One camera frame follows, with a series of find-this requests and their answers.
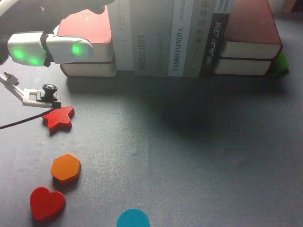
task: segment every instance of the black cable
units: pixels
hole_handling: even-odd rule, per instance
[[[25,122],[28,122],[28,121],[31,121],[33,119],[36,119],[36,118],[39,118],[39,117],[42,117],[44,115],[47,115],[49,114],[51,111],[53,111],[54,109],[50,109],[48,111],[45,111],[41,114],[38,114],[36,116],[32,116],[32,117],[29,117],[29,118],[26,118],[26,119],[23,119],[21,121],[18,121],[18,122],[14,122],[14,123],[11,123],[11,124],[7,124],[7,125],[3,125],[3,126],[0,126],[0,129],[5,129],[5,128],[9,128],[9,127],[12,127],[12,126],[15,126],[15,125],[18,125],[18,124],[22,124],[22,123],[25,123]]]

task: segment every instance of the glowing green led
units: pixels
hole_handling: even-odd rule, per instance
[[[75,45],[73,45],[72,46],[72,48],[71,48],[71,52],[74,54],[74,55],[82,55],[83,53],[83,51],[82,51],[82,47],[80,46],[80,45],[78,45],[78,44],[75,44]]]
[[[14,56],[20,60],[24,58],[24,54],[22,51],[14,51]]]
[[[41,61],[38,59],[38,58],[31,58],[29,60],[29,62],[32,64],[32,65],[41,65]]]

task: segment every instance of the orange hexagon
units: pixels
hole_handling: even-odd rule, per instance
[[[75,156],[66,154],[53,161],[51,174],[61,183],[70,183],[80,175],[81,162]]]

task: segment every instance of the table surface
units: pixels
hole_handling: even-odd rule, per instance
[[[303,226],[303,14],[276,17],[290,73],[279,80],[134,77],[67,79],[58,65],[6,62],[21,88],[59,87],[72,130],[36,119],[0,130],[0,226],[114,227],[139,208],[153,227]],[[45,109],[0,88],[0,125]],[[77,183],[53,183],[53,160],[82,163]],[[33,221],[39,186],[61,191],[55,221]]]

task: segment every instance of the book spine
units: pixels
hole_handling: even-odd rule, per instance
[[[214,8],[220,0],[195,0],[190,23],[184,77],[199,77]]]
[[[134,70],[129,0],[107,6],[117,70]]]
[[[166,77],[174,0],[151,1],[151,76]]]
[[[134,74],[140,76],[149,76],[151,72],[150,1],[129,0]]]
[[[170,77],[182,77],[194,0],[174,0],[169,51]]]
[[[214,73],[215,65],[219,61],[220,48],[224,42],[224,34],[231,9],[232,0],[217,1],[210,24],[200,76],[212,75]]]

